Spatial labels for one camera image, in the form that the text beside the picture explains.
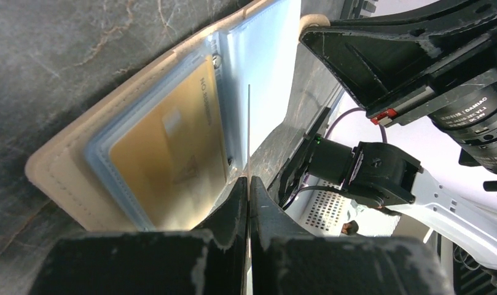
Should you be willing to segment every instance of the marble surface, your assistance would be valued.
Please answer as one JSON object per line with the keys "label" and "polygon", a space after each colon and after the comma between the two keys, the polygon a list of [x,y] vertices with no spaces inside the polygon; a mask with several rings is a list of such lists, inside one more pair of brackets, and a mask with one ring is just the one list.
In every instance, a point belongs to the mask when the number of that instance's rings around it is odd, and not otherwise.
{"label": "marble surface", "polygon": [[[26,293],[49,249],[84,230],[30,184],[27,158],[185,37],[248,0],[0,0],[0,294]],[[303,1],[338,18],[343,1]],[[335,79],[301,45],[286,118],[252,158],[267,185]]]}

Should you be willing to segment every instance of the cable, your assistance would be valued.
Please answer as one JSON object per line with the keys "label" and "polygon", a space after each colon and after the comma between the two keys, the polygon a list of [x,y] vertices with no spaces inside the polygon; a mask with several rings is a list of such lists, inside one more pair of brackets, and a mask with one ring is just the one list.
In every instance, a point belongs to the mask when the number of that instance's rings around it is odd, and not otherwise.
{"label": "cable", "polygon": [[283,210],[286,211],[286,209],[288,209],[292,203],[294,202],[295,198],[297,197],[297,195],[299,195],[301,192],[305,192],[305,191],[326,191],[326,192],[334,192],[336,194],[339,194],[341,193],[340,190],[334,188],[334,187],[331,187],[331,186],[305,186],[305,187],[302,187],[300,188],[294,195],[293,198],[291,198],[287,204],[285,204],[285,206],[283,206]]}
{"label": "cable", "polygon": [[[458,254],[460,255],[460,256],[459,256],[459,259],[456,257],[456,251],[457,251],[457,250],[458,250]],[[467,258],[469,257],[469,253],[467,253],[467,252],[466,252],[466,256],[465,256],[465,258],[464,258],[464,257],[463,257],[463,255],[462,255],[462,250],[463,250],[463,249],[462,249],[462,248],[460,248],[459,246],[456,246],[456,247],[455,247],[455,249],[454,249],[454,251],[453,251],[453,260],[454,260],[455,262],[457,262],[457,263],[461,263],[461,264],[463,264],[463,266],[464,266],[466,269],[468,269],[468,270],[475,271],[475,270],[479,269],[479,268],[480,268],[480,264],[479,264],[478,262],[476,262],[476,263],[478,263],[478,266],[476,266],[475,268],[470,267],[469,265],[467,265],[467,261],[466,261],[466,260],[467,260]]]}
{"label": "cable", "polygon": [[[331,124],[330,128],[326,132],[326,136],[325,137],[328,138],[331,135],[331,133],[335,129],[335,126],[337,126],[337,124],[342,119],[344,119],[344,117],[346,117],[347,115],[352,114],[354,112],[364,112],[364,111],[365,110],[363,108],[353,108],[353,109],[349,109],[349,110],[345,111],[342,115],[340,115],[338,118],[335,119],[335,121],[333,122],[333,124]],[[386,128],[384,128],[384,126],[382,126],[382,125],[378,125],[378,127],[380,128],[380,135],[382,136],[382,142],[383,143],[388,143],[388,136],[386,134]]]}
{"label": "cable", "polygon": [[[353,108],[353,109],[349,109],[347,111],[345,111],[344,113],[342,113],[340,116],[338,116],[338,118],[335,119],[335,121],[333,121],[333,123],[331,124],[331,126],[328,128],[328,131],[326,132],[326,135],[324,136],[325,138],[328,138],[331,133],[333,132],[333,130],[335,129],[335,126],[337,126],[337,124],[342,120],[344,119],[344,117],[346,117],[347,115],[349,114],[352,114],[354,112],[363,112],[364,109],[363,108]],[[380,134],[382,136],[382,142],[383,143],[388,143],[388,137],[386,135],[386,128],[384,128],[384,126],[382,125],[379,125],[378,127],[380,127]],[[308,177],[310,175],[306,175],[306,177],[304,177],[304,180],[302,181],[303,183],[305,183],[306,181],[308,181]],[[299,192],[302,192],[303,189],[305,189],[306,187],[301,187],[296,193],[295,195],[292,197],[292,198],[289,198],[288,199],[288,202],[285,203],[285,205],[283,206],[283,210],[286,211],[286,209],[288,209],[292,203],[294,202],[295,198],[297,197],[297,195],[299,194]]]}
{"label": "cable", "polygon": [[382,214],[386,214],[388,216],[402,216],[402,213],[397,212],[397,211],[393,211],[391,209],[387,209],[384,206],[381,206],[380,208],[373,208],[373,209],[377,210],[378,212],[381,212]]}

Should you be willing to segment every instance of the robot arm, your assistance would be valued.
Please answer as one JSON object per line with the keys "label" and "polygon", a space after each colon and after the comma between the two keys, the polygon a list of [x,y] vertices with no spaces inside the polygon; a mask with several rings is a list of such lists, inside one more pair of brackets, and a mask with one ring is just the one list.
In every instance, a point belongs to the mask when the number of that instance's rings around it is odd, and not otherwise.
{"label": "robot arm", "polygon": [[388,206],[409,215],[466,250],[481,266],[497,270],[497,219],[446,189],[427,170],[417,173],[411,204]]}
{"label": "robot arm", "polygon": [[[309,142],[314,148],[304,157],[306,164],[299,166],[306,166],[310,175],[340,186],[336,193],[361,205],[387,207],[419,220],[466,250],[497,286],[495,217],[446,189],[398,147],[360,143],[351,149],[319,135]],[[288,175],[288,168],[285,165],[280,175]],[[289,200],[290,195],[294,194],[280,193],[279,199]]]}

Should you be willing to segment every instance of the black plastic mount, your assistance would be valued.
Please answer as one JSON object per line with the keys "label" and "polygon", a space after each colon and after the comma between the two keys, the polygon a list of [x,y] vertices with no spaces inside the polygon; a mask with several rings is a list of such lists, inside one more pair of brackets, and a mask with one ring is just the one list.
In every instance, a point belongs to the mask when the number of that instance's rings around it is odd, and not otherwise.
{"label": "black plastic mount", "polygon": [[469,155],[463,149],[460,151],[460,157],[458,158],[458,163],[465,167],[479,167],[481,166],[478,161],[476,161],[471,155]]}
{"label": "black plastic mount", "polygon": [[305,172],[308,170],[310,158],[316,149],[319,133],[326,129],[331,108],[324,108],[311,128],[304,134],[299,147],[284,163],[268,187],[270,198],[284,206],[288,198],[296,192],[302,183]]}
{"label": "black plastic mount", "polygon": [[440,0],[307,28],[300,40],[368,118],[388,116],[383,125],[408,124],[497,81],[497,1]]}
{"label": "black plastic mount", "polygon": [[427,271],[440,265],[422,242],[316,238],[270,199],[256,176],[250,188],[239,178],[223,205],[189,232],[59,241],[30,294],[239,295],[249,287],[250,265],[256,295],[452,294],[442,272]]}
{"label": "black plastic mount", "polygon": [[370,207],[413,203],[420,161],[386,143],[359,143],[353,151],[327,139],[317,142],[309,174],[342,185],[341,195]]}
{"label": "black plastic mount", "polygon": [[413,203],[420,161],[387,143],[359,143],[341,187],[343,195],[370,206]]}

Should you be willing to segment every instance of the purple cable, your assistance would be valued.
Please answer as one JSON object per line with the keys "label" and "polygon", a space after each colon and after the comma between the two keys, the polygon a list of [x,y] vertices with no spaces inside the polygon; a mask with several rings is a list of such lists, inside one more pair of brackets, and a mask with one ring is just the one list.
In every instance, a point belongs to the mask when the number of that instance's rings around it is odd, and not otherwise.
{"label": "purple cable", "polygon": [[[333,121],[333,123],[331,124],[331,126],[328,128],[328,131],[326,132],[326,135],[325,135],[325,138],[328,138],[331,133],[333,132],[333,130],[335,129],[335,126],[337,126],[337,124],[342,120],[344,119],[344,117],[346,117],[347,115],[349,114],[352,114],[354,112],[359,112],[359,111],[364,111],[364,109],[362,108],[353,108],[353,109],[349,109],[347,111],[345,111],[342,115],[340,115],[338,118],[335,119],[335,121]],[[382,125],[379,125],[378,126],[380,128],[380,135],[382,136],[382,142],[383,143],[388,143],[388,137],[386,135],[386,128],[384,128],[384,126]],[[308,177],[310,177],[310,175],[306,175],[306,177],[304,177],[304,180],[302,181],[302,184],[300,185],[299,189],[303,188],[305,183],[308,181]],[[293,199],[297,196],[297,194],[295,194],[293,196],[292,199],[290,199],[289,202],[293,202]]]}

